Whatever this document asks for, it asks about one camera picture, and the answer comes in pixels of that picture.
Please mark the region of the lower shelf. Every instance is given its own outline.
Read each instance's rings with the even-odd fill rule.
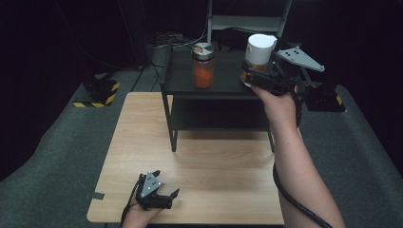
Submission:
[[[175,98],[172,103],[174,130],[269,129],[261,100],[203,100]]]

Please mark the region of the white cup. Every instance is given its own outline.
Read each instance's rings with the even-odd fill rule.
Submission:
[[[248,39],[245,59],[253,65],[265,65],[275,48],[277,38],[273,35],[255,34]]]

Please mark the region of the black and yellow base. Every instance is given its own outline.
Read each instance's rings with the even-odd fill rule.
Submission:
[[[306,87],[305,103],[309,111],[346,112],[341,98],[334,90],[324,91],[320,86]]]
[[[105,107],[112,104],[120,83],[115,80],[102,80],[96,92],[88,92],[81,84],[73,96],[75,107]]]

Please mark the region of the forearm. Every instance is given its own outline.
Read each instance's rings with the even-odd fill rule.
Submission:
[[[281,184],[298,202],[333,227],[344,227],[342,217],[328,188],[317,172],[296,128],[274,131],[276,168]],[[281,210],[289,227],[314,226],[297,208],[280,196]]]

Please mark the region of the jar lid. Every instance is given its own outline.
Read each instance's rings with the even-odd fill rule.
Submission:
[[[193,58],[201,61],[207,61],[214,56],[214,47],[209,43],[197,43],[192,48]]]

